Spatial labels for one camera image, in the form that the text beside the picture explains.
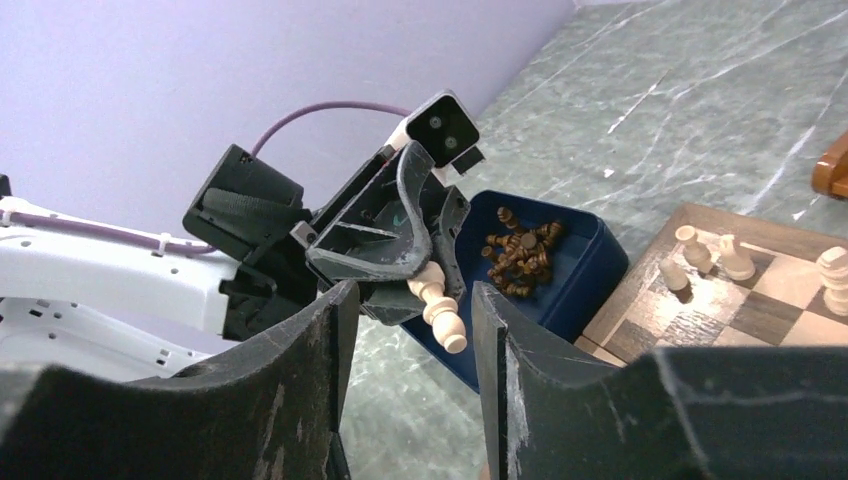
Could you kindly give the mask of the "white bishop chess piece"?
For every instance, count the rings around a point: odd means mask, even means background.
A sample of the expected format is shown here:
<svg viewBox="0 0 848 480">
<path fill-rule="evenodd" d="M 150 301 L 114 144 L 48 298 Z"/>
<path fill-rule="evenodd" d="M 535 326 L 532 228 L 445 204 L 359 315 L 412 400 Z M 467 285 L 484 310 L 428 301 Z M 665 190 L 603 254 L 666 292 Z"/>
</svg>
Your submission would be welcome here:
<svg viewBox="0 0 848 480">
<path fill-rule="evenodd" d="M 847 315 L 847 250 L 834 246 L 821 253 L 816 261 L 824 287 L 826 307 L 839 316 Z"/>
</svg>

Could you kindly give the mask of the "white chess pawn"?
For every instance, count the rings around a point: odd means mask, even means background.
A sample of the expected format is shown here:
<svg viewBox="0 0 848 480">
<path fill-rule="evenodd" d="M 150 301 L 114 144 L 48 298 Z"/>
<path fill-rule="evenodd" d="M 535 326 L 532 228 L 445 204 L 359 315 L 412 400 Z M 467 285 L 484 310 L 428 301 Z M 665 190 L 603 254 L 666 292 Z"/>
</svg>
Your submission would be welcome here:
<svg viewBox="0 0 848 480">
<path fill-rule="evenodd" d="M 672 258 L 664 258 L 658 264 L 660 276 L 665 286 L 673 292 L 685 289 L 689 285 L 686 271 Z"/>
</svg>

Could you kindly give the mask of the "wooden chessboard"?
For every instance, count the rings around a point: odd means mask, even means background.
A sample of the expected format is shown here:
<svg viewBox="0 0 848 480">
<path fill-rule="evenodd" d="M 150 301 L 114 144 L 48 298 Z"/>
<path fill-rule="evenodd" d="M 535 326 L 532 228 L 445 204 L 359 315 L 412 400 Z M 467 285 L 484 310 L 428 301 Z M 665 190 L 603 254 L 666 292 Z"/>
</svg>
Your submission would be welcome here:
<svg viewBox="0 0 848 480">
<path fill-rule="evenodd" d="M 689 265 L 675 231 L 698 230 L 709 250 L 733 234 L 750 252 L 756 273 L 735 281 L 718 266 L 700 274 Z M 615 365 L 656 346 L 792 346 L 847 343 L 847 318 L 832 313 L 816 261 L 846 240 L 685 203 L 668 219 L 575 344 Z M 658 270 L 674 259 L 689 285 L 670 291 Z"/>
</svg>

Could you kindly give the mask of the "white knight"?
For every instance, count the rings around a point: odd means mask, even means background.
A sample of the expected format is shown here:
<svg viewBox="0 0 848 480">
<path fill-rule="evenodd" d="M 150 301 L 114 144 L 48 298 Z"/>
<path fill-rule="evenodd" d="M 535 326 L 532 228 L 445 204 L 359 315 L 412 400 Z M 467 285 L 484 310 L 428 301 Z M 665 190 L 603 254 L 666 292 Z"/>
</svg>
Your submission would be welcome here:
<svg viewBox="0 0 848 480">
<path fill-rule="evenodd" d="M 724 273 L 735 281 L 745 281 L 756 273 L 750 253 L 733 234 L 725 234 L 718 242 L 719 262 Z"/>
</svg>

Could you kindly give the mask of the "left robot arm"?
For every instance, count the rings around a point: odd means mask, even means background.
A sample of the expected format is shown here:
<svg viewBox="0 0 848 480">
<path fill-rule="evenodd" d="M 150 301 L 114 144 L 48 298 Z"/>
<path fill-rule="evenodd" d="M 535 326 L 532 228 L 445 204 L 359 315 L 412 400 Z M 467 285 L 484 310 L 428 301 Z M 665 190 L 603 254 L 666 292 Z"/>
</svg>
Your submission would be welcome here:
<svg viewBox="0 0 848 480">
<path fill-rule="evenodd" d="M 390 140 L 317 211 L 302 187 L 229 147 L 183 218 L 187 237 L 74 218 L 3 194 L 1 294 L 134 309 L 243 341 L 352 280 L 362 312 L 453 369 L 472 355 L 454 250 L 469 210 L 413 140 Z"/>
</svg>

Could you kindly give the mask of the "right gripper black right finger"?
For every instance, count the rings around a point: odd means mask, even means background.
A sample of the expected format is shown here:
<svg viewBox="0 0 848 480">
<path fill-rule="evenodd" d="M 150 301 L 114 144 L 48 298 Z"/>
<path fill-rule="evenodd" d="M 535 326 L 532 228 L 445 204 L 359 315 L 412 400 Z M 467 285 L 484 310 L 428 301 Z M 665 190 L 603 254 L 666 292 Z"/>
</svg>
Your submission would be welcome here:
<svg viewBox="0 0 848 480">
<path fill-rule="evenodd" d="M 495 479 L 843 479 L 843 347 L 661 347 L 617 367 L 478 282 L 471 318 Z"/>
</svg>

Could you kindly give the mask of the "white queen chess piece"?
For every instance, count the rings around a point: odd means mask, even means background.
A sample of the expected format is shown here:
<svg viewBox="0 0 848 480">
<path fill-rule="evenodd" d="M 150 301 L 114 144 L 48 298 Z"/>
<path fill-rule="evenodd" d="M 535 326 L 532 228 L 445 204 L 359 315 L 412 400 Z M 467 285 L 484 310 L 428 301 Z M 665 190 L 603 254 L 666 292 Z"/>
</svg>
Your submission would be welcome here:
<svg viewBox="0 0 848 480">
<path fill-rule="evenodd" d="M 425 303 L 424 321 L 431 326 L 437 343 L 448 353 L 457 354 L 467 346 L 465 324 L 458 315 L 458 303 L 445 293 L 442 267 L 429 261 L 415 277 L 407 280 L 410 292 Z"/>
</svg>

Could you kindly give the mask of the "orange wooden shelf rack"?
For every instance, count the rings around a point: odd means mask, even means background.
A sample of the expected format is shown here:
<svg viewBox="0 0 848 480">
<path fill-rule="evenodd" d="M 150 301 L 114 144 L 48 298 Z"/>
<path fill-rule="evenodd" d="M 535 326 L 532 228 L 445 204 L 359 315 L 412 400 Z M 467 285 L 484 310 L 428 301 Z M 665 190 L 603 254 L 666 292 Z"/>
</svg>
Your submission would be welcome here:
<svg viewBox="0 0 848 480">
<path fill-rule="evenodd" d="M 847 199 L 847 144 L 848 133 L 844 132 L 814 165 L 811 187 L 816 193 Z"/>
</svg>

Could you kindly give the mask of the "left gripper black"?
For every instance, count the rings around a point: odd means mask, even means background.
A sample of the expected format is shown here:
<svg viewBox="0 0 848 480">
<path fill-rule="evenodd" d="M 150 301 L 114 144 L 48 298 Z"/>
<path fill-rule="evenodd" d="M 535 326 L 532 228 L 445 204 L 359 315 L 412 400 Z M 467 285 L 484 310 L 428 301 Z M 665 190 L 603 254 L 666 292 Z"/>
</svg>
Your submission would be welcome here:
<svg viewBox="0 0 848 480">
<path fill-rule="evenodd" d="M 305 248 L 319 292 L 353 281 L 363 314 L 400 325 L 423 313 L 408 282 L 433 258 L 445 294 L 457 302 L 465 296 L 456 240 L 470 207 L 458 188 L 446 187 L 433 233 L 427 188 L 434 165 L 418 142 L 398 151 L 384 146 L 332 198 L 312 222 L 315 237 Z"/>
</svg>

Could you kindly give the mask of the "pile of brown chess pieces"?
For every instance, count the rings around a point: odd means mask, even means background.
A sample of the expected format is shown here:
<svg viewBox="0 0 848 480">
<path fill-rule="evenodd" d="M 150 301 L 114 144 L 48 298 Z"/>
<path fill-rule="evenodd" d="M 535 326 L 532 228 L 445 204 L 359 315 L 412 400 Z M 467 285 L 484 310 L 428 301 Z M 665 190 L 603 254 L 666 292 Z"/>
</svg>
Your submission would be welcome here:
<svg viewBox="0 0 848 480">
<path fill-rule="evenodd" d="M 565 226 L 552 221 L 525 227 L 506 207 L 499 207 L 496 215 L 510 233 L 486 236 L 481 256 L 492 263 L 487 276 L 502 294 L 530 298 L 539 284 L 552 281 L 554 248 L 563 237 Z"/>
</svg>

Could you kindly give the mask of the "dark blue tray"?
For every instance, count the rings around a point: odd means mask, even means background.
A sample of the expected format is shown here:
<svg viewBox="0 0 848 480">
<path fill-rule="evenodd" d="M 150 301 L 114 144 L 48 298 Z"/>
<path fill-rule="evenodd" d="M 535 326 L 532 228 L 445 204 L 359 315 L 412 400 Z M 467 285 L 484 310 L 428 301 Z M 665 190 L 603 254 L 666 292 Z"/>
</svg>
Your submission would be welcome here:
<svg viewBox="0 0 848 480">
<path fill-rule="evenodd" d="M 487 282 L 491 262 L 481 256 L 485 237 L 507 232 L 496 218 L 500 207 L 510 209 L 526 225 L 537 227 L 558 221 L 564 234 L 549 255 L 552 280 L 529 298 L 510 301 L 530 320 L 573 343 L 612 294 L 627 271 L 628 257 L 597 215 L 570 207 L 498 191 L 485 190 L 460 203 L 470 211 L 457 233 L 455 253 L 466 287 L 458 301 L 468 333 L 471 290 L 476 281 Z"/>
</svg>

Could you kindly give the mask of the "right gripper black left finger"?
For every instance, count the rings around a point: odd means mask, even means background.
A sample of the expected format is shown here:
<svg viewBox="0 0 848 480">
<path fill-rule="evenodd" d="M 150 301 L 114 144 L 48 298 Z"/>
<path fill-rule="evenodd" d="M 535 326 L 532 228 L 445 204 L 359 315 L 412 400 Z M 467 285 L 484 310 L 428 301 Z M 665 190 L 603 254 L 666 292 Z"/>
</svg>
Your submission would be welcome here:
<svg viewBox="0 0 848 480">
<path fill-rule="evenodd" d="M 344 281 L 171 378 L 1 367 L 5 479 L 344 479 L 339 423 L 359 322 Z"/>
</svg>

